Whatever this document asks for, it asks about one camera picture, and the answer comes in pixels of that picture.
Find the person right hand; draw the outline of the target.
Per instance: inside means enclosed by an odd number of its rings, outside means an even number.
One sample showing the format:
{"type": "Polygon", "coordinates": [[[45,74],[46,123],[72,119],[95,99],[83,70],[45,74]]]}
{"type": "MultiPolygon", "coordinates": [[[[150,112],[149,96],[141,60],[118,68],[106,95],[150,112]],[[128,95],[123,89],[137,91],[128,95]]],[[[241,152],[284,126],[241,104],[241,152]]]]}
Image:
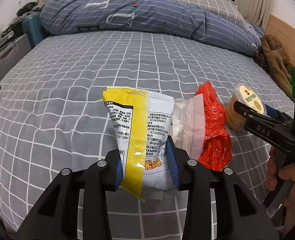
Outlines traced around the person right hand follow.
{"type": "Polygon", "coordinates": [[[277,159],[284,156],[275,147],[269,151],[267,162],[266,188],[270,191],[265,200],[267,214],[273,216],[280,205],[285,206],[286,215],[283,226],[283,236],[288,234],[295,225],[295,163],[277,168],[277,159]]]}

